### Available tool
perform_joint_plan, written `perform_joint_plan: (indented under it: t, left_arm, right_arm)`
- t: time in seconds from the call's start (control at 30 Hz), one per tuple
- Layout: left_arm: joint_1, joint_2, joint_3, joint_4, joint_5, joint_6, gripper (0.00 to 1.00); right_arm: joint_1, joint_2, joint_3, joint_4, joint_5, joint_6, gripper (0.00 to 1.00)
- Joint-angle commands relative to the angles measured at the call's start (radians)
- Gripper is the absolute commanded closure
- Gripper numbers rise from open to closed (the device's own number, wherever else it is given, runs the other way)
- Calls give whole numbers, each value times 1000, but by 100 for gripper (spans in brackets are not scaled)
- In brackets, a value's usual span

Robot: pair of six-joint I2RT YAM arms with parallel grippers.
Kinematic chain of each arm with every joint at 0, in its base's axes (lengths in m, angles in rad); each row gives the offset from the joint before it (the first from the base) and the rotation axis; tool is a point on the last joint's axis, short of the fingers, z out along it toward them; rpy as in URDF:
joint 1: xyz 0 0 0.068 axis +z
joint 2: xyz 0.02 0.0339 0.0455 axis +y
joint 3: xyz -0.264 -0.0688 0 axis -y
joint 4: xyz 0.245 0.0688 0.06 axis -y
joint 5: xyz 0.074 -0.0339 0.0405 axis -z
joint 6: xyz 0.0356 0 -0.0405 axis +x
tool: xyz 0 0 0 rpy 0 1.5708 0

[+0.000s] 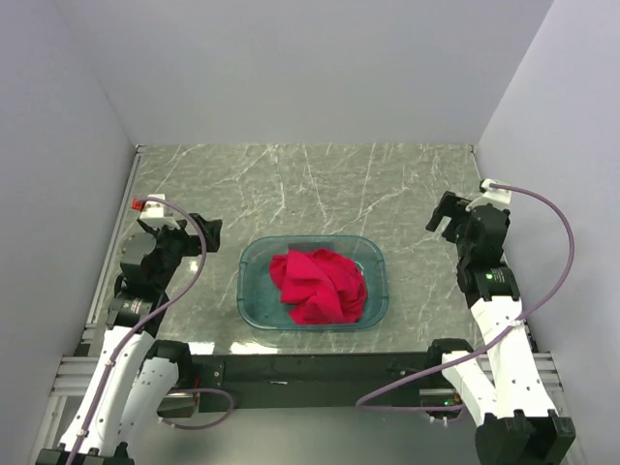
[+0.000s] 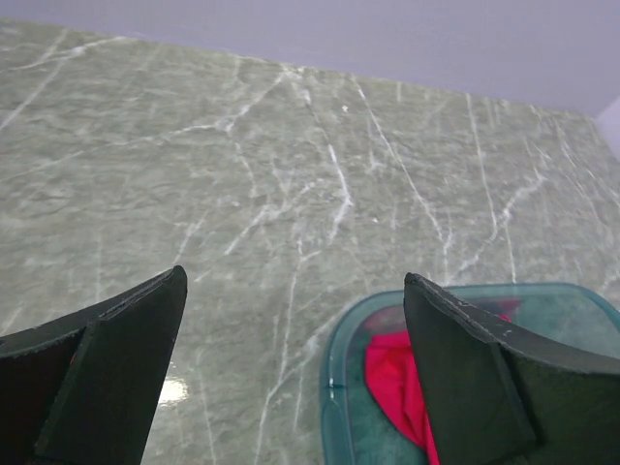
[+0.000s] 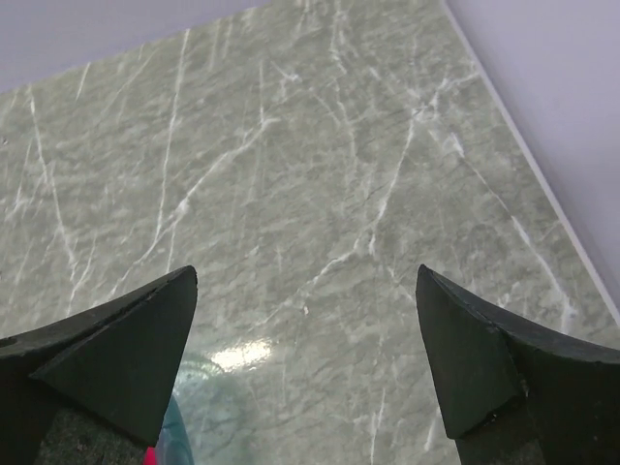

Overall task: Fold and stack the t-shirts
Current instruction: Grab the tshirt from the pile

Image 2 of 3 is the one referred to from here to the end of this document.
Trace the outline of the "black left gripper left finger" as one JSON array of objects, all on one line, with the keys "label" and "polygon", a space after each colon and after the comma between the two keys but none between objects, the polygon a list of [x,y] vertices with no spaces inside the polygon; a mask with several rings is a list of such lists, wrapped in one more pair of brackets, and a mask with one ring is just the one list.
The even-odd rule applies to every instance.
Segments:
[{"label": "black left gripper left finger", "polygon": [[139,464],[187,298],[173,268],[1,339],[4,464]]}]

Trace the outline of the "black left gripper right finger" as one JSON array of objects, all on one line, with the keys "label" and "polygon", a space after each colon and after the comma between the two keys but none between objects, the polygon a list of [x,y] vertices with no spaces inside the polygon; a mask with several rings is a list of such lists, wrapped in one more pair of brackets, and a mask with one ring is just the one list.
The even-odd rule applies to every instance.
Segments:
[{"label": "black left gripper right finger", "polygon": [[616,464],[619,359],[409,273],[404,314],[443,464]]}]

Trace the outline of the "red t-shirt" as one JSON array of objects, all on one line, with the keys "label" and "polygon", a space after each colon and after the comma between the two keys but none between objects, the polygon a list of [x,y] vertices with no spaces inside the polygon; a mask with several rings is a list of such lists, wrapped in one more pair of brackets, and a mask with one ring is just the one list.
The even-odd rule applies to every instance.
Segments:
[{"label": "red t-shirt", "polygon": [[468,334],[424,298],[403,299],[406,329],[375,337],[366,383],[425,464],[491,464],[532,441],[495,344]]}]

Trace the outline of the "teal transparent plastic bin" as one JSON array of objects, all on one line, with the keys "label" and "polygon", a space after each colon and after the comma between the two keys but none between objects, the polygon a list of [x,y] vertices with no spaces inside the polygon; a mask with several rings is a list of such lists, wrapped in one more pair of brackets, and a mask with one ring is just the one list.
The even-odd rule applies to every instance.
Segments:
[{"label": "teal transparent plastic bin", "polygon": [[[619,355],[619,311],[574,284],[451,286],[479,308],[558,342]],[[403,293],[372,294],[332,332],[320,374],[321,433],[327,464],[425,464],[425,451],[399,432],[366,383],[366,350],[380,335],[406,329]]]}]

